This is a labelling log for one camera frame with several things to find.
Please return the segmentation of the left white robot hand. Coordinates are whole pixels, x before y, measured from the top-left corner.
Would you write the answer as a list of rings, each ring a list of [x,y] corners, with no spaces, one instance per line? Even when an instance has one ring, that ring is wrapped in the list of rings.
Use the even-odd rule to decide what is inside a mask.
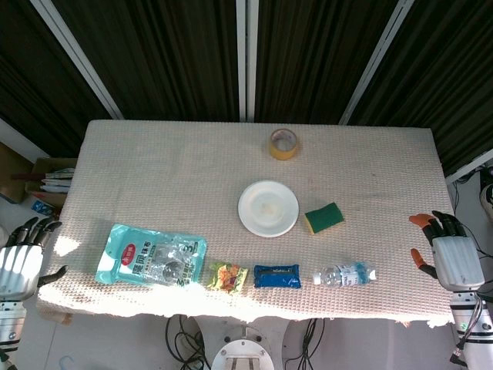
[[[62,226],[52,217],[33,217],[15,228],[1,247],[1,301],[25,301],[40,288],[58,281],[69,267],[41,275],[45,247],[54,231]]]

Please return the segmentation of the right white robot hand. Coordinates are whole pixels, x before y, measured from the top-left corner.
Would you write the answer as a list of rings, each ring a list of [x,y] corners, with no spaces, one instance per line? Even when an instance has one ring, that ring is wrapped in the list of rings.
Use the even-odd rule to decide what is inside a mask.
[[[418,249],[411,249],[420,271],[452,292],[476,291],[485,283],[477,245],[454,215],[434,210],[411,215],[409,221],[421,229],[431,246],[433,264],[426,263]]]

